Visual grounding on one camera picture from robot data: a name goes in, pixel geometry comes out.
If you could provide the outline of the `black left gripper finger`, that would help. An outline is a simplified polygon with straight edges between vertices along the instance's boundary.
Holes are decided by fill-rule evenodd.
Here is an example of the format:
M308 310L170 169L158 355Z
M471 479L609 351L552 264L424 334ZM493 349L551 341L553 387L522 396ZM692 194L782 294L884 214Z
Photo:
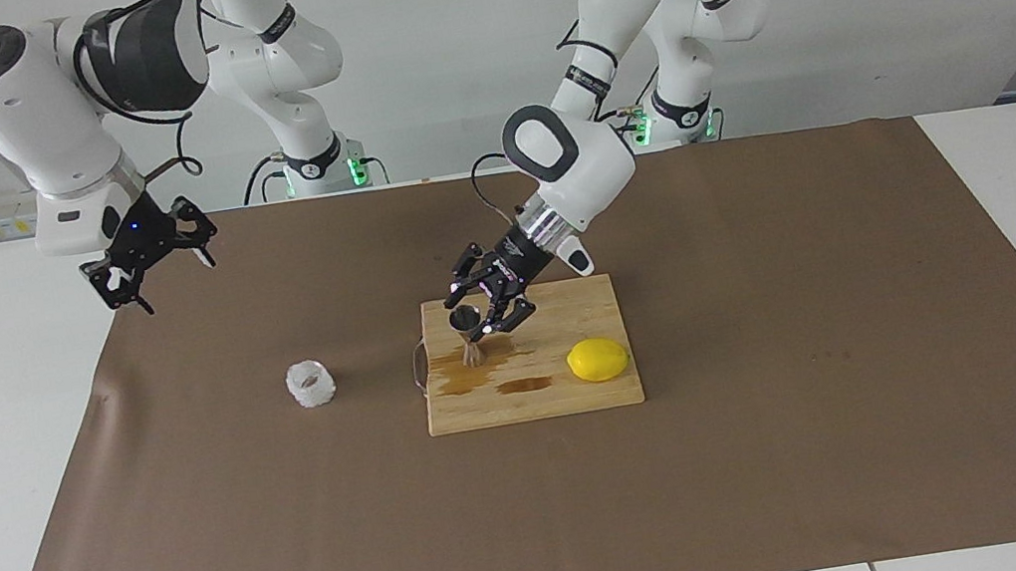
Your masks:
M538 309L525 296L515 296L514 298L495 297L491 298L486 318L478 328L479 338L486 336L505 334L519 328L524 321L531 318L531 315Z
M449 294L443 300L446 310L455 309L477 287L490 298L490 303L504 299L497 252L485 250L474 241L466 245L455 261L451 280Z

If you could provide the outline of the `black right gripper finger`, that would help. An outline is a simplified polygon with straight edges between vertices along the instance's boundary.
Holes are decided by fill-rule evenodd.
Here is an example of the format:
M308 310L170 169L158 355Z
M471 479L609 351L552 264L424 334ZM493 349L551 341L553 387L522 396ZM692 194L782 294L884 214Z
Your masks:
M218 232L215 224L187 197L175 198L170 206L174 249L190 250L207 269L215 268L217 260L207 249L208 243Z
M105 257L100 261L82 263L82 273L111 310L136 304L147 315L154 315L154 308L141 296L146 255L142 252Z

